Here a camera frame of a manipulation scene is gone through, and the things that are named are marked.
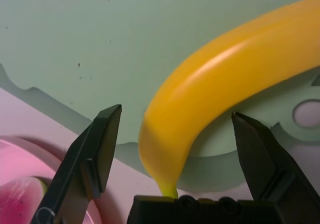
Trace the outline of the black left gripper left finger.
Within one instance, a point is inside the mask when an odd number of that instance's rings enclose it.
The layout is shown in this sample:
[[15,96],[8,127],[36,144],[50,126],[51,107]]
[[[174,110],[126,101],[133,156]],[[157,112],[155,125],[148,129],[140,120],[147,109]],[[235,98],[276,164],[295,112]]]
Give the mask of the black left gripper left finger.
[[90,201],[105,192],[117,142],[122,106],[108,107],[71,144],[33,224],[81,224]]

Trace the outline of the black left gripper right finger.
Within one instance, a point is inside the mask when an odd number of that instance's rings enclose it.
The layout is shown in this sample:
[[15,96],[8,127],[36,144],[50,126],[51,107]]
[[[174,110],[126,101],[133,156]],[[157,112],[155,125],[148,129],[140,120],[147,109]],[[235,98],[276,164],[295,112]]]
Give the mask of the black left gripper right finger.
[[318,224],[320,196],[271,130],[239,112],[231,119],[239,163],[253,199],[273,205],[284,224]]

